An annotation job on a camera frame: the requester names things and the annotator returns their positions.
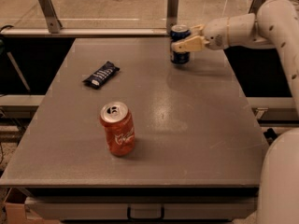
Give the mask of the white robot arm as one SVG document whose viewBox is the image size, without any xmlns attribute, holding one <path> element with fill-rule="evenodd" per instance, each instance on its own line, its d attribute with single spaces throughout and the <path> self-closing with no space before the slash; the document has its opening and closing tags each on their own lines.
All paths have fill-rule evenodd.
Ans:
<svg viewBox="0 0 299 224">
<path fill-rule="evenodd" d="M 171 45 L 176 53 L 232 47 L 274 49 L 281 72 L 272 91 L 288 93 L 299 110 L 299 19 L 289 0 L 267 0 L 255 13 L 196 25 Z M 268 148 L 261 172 L 257 224 L 299 224 L 299 130 L 280 135 Z"/>
</svg>

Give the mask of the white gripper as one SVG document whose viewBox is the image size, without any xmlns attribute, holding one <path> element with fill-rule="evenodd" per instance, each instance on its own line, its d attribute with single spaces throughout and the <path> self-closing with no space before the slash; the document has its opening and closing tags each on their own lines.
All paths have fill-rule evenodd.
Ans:
<svg viewBox="0 0 299 224">
<path fill-rule="evenodd" d="M 216 19 L 206 25 L 195 25 L 190 28 L 190 31 L 189 37 L 173 42 L 171 50 L 174 52 L 195 52 L 201 51 L 205 47 L 212 50 L 227 49 L 229 47 L 228 18 Z"/>
</svg>

